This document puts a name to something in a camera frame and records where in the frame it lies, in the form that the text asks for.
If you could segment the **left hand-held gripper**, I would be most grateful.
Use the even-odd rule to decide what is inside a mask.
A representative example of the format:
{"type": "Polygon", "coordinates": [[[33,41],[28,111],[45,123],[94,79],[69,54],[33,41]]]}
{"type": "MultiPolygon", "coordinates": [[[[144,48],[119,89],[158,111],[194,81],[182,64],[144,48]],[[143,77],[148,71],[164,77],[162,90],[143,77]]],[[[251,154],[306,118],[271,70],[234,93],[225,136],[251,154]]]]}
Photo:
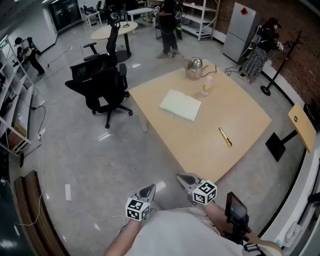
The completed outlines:
{"type": "Polygon", "coordinates": [[[131,220],[143,221],[150,214],[151,203],[154,200],[157,187],[155,184],[145,185],[135,190],[127,199],[125,216],[131,220]]]}

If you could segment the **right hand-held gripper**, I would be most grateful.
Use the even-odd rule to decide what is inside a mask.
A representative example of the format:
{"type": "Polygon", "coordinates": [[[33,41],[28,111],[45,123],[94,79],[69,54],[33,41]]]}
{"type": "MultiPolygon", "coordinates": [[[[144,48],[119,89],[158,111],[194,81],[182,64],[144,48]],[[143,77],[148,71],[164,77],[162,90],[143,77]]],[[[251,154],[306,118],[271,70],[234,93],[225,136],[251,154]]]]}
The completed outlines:
{"type": "Polygon", "coordinates": [[[202,179],[194,173],[178,173],[176,179],[181,187],[187,191],[188,199],[193,205],[208,205],[217,196],[217,186],[210,180],[202,179]]]}

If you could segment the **blue cover notebook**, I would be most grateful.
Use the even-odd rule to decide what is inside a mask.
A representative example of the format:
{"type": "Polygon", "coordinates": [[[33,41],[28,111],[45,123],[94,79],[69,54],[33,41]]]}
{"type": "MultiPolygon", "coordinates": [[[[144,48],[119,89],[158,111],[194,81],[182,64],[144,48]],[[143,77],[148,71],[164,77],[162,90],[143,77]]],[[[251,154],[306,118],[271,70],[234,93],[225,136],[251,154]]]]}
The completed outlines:
{"type": "Polygon", "coordinates": [[[201,104],[199,100],[185,95],[183,92],[169,90],[159,107],[176,116],[194,122],[201,104]]]}

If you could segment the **person's left forearm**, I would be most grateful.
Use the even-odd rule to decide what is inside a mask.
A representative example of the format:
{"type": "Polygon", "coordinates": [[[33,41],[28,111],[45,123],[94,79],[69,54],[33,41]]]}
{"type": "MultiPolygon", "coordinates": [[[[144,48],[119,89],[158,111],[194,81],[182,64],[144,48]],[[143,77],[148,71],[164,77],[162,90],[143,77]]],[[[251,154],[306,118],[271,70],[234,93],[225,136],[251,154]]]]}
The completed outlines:
{"type": "Polygon", "coordinates": [[[124,256],[132,247],[140,230],[141,222],[130,220],[120,234],[108,246],[103,256],[124,256]]]}

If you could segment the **black chest-mounted monitor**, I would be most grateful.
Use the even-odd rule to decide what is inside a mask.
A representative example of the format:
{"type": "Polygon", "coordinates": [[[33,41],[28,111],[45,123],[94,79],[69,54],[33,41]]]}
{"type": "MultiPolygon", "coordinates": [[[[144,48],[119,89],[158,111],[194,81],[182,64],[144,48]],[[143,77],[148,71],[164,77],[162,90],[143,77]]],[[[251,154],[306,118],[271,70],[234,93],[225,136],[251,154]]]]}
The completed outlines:
{"type": "Polygon", "coordinates": [[[226,239],[238,245],[244,245],[244,242],[248,242],[247,234],[251,233],[249,228],[249,216],[247,213],[247,207],[240,201],[240,199],[231,191],[227,194],[225,216],[226,222],[232,225],[232,228],[228,227],[224,230],[223,236],[226,239]]]}

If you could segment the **person's white shirt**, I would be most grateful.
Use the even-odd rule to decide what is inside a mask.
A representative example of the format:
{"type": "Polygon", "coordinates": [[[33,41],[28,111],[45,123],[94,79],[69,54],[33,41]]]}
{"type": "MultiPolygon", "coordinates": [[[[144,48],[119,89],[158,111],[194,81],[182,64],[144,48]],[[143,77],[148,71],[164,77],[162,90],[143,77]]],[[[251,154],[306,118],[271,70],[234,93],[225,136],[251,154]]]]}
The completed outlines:
{"type": "Polygon", "coordinates": [[[125,256],[243,256],[198,208],[158,210],[142,225],[125,256]]]}

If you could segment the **yellow utility knife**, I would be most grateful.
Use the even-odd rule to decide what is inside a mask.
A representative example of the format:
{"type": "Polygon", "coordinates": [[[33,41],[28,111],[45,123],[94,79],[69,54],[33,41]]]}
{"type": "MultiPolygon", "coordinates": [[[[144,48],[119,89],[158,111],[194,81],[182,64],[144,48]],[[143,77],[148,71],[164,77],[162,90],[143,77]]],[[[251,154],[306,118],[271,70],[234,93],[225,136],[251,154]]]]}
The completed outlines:
{"type": "Polygon", "coordinates": [[[228,147],[231,148],[232,142],[230,141],[229,137],[226,135],[226,133],[224,132],[224,130],[221,127],[219,127],[218,129],[219,129],[219,132],[221,133],[222,137],[226,141],[228,147]]]}

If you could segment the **clear plastic drink bottle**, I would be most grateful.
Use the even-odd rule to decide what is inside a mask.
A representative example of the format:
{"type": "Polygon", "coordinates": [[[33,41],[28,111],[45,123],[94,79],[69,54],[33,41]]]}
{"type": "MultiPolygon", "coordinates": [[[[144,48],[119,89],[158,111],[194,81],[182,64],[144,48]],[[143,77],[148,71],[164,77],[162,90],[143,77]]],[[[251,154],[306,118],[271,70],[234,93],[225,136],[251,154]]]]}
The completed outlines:
{"type": "Polygon", "coordinates": [[[202,94],[207,96],[212,88],[213,78],[208,75],[202,87],[202,94]]]}

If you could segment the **black office chair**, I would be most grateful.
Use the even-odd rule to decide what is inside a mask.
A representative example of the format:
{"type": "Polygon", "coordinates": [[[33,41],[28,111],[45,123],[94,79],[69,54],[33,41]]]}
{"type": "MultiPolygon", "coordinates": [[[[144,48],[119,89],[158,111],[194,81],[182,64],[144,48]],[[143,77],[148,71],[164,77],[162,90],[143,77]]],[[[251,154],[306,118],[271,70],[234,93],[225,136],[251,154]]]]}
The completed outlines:
{"type": "Polygon", "coordinates": [[[111,30],[105,53],[97,52],[95,49],[96,42],[84,45],[83,48],[91,48],[93,54],[85,57],[82,63],[70,67],[73,80],[89,80],[92,77],[92,74],[117,65],[116,41],[121,24],[117,19],[114,19],[110,25],[111,30]]]}
{"type": "Polygon", "coordinates": [[[133,110],[122,105],[125,98],[130,97],[127,91],[127,66],[124,63],[118,67],[112,66],[99,70],[90,79],[78,78],[65,82],[65,85],[83,95],[87,107],[95,115],[107,113],[105,128],[110,127],[112,111],[122,109],[133,115],[133,110]]]}

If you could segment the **steel electric kettle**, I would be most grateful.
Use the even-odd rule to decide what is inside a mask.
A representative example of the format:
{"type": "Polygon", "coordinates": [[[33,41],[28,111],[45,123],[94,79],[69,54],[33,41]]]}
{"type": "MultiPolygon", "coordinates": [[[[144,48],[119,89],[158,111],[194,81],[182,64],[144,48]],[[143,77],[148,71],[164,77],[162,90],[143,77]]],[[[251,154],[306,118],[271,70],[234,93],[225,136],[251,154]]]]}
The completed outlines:
{"type": "Polygon", "coordinates": [[[207,67],[203,66],[203,60],[198,56],[185,57],[183,66],[186,71],[186,77],[193,81],[203,78],[203,70],[207,67]]]}

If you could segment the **small wooden side table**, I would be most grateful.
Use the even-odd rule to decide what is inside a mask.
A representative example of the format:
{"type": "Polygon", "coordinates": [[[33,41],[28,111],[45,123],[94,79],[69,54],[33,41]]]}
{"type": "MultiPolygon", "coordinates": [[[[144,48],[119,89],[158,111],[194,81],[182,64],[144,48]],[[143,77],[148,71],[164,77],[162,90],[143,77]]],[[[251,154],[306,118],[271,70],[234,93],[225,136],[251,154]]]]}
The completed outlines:
{"type": "Polygon", "coordinates": [[[308,153],[311,153],[314,147],[316,130],[304,109],[298,103],[289,111],[288,118],[293,124],[294,130],[283,139],[280,139],[278,135],[273,132],[265,143],[276,162],[279,162],[286,150],[285,143],[296,135],[299,135],[308,153]]]}

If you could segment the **black coat rack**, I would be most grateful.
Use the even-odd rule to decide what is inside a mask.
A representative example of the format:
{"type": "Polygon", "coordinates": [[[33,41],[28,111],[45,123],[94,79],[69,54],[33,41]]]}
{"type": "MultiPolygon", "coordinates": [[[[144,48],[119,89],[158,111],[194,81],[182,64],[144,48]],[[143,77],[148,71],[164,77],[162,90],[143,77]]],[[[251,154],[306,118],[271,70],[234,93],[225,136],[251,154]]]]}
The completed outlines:
{"type": "Polygon", "coordinates": [[[278,77],[278,75],[280,74],[280,72],[282,71],[282,69],[284,68],[285,64],[287,63],[287,61],[289,60],[292,52],[294,51],[294,49],[297,47],[297,45],[303,45],[304,43],[301,41],[302,38],[302,30],[299,29],[297,31],[297,36],[296,38],[293,37],[293,35],[289,32],[289,35],[291,36],[292,40],[288,41],[286,44],[289,45],[289,50],[287,51],[287,53],[285,54],[285,58],[283,59],[280,67],[278,68],[278,70],[276,71],[275,75],[272,77],[272,79],[270,80],[269,84],[267,86],[262,85],[260,87],[260,90],[266,95],[266,96],[270,96],[271,92],[270,92],[270,87],[272,85],[275,85],[275,80],[278,77]]]}

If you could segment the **grey refrigerator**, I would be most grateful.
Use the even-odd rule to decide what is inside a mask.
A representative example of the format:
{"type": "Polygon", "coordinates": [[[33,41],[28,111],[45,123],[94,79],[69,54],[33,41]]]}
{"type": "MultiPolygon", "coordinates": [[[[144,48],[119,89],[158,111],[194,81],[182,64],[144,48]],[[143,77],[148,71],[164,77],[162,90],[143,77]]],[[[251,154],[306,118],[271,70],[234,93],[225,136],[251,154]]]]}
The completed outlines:
{"type": "Polygon", "coordinates": [[[262,15],[259,12],[236,2],[222,53],[238,63],[254,37],[261,20],[262,15]]]}

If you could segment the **white shelving unit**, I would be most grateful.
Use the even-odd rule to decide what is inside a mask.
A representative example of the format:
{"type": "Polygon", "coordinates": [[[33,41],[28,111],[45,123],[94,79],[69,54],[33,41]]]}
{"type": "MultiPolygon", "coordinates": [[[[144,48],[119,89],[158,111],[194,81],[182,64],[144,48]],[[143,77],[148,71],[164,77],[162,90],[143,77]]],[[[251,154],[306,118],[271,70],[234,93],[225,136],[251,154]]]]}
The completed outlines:
{"type": "Polygon", "coordinates": [[[34,141],[29,135],[34,83],[9,37],[0,40],[0,150],[19,155],[34,141]]]}

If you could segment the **white metal shelf rack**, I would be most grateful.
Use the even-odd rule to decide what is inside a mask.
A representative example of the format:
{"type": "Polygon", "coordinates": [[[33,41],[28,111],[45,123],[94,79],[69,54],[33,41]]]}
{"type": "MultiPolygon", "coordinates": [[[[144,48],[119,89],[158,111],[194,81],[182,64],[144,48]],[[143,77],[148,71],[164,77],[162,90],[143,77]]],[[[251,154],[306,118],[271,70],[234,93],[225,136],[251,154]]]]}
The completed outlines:
{"type": "Polygon", "coordinates": [[[213,39],[221,0],[186,0],[183,2],[181,29],[198,41],[213,39]]]}

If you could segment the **round wooden table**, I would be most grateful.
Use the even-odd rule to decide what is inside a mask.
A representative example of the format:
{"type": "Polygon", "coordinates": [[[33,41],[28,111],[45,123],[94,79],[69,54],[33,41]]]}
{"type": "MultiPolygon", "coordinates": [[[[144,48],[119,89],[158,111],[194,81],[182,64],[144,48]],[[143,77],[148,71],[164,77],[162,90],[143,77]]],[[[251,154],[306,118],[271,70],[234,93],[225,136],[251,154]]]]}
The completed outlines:
{"type": "MultiPolygon", "coordinates": [[[[119,62],[124,62],[132,56],[129,43],[129,33],[135,32],[135,29],[138,27],[138,23],[135,21],[120,21],[115,26],[119,28],[117,39],[124,38],[125,43],[125,49],[116,49],[115,53],[117,55],[117,60],[119,62]]],[[[112,26],[110,24],[105,25],[93,32],[90,38],[95,42],[106,41],[111,37],[111,31],[112,26]]]]}

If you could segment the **white desk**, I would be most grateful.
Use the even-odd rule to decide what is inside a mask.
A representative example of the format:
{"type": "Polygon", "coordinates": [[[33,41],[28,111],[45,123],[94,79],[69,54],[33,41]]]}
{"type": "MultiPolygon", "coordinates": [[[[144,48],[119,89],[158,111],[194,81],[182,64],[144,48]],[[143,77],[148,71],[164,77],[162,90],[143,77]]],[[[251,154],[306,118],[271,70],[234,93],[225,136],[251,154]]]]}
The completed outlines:
{"type": "Polygon", "coordinates": [[[138,8],[138,9],[129,10],[129,11],[127,11],[127,14],[130,16],[130,19],[131,19],[132,22],[134,21],[134,16],[136,16],[136,15],[144,15],[146,24],[148,25],[149,24],[148,16],[149,16],[149,14],[152,14],[153,12],[154,12],[153,8],[144,7],[144,8],[138,8]]]}

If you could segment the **small white table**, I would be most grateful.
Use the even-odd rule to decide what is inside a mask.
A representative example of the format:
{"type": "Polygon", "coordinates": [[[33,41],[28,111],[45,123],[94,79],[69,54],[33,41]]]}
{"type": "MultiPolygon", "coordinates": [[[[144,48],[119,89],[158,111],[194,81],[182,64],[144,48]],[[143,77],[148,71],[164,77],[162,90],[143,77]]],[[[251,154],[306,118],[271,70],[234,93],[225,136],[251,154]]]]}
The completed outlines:
{"type": "Polygon", "coordinates": [[[94,12],[85,12],[84,10],[80,12],[81,18],[84,21],[84,23],[92,29],[92,23],[91,23],[91,18],[98,16],[98,22],[100,25],[102,25],[102,20],[100,16],[99,11],[94,11],[94,12]]]}

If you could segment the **black glass cabinet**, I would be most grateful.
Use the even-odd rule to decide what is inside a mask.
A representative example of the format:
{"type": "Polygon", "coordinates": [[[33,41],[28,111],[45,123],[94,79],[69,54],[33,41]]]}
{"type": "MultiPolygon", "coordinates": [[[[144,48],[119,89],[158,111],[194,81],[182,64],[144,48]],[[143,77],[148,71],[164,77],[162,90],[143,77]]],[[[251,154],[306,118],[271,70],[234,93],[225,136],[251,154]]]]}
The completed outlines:
{"type": "Polygon", "coordinates": [[[77,0],[54,0],[48,5],[57,31],[60,31],[81,19],[77,0]]]}

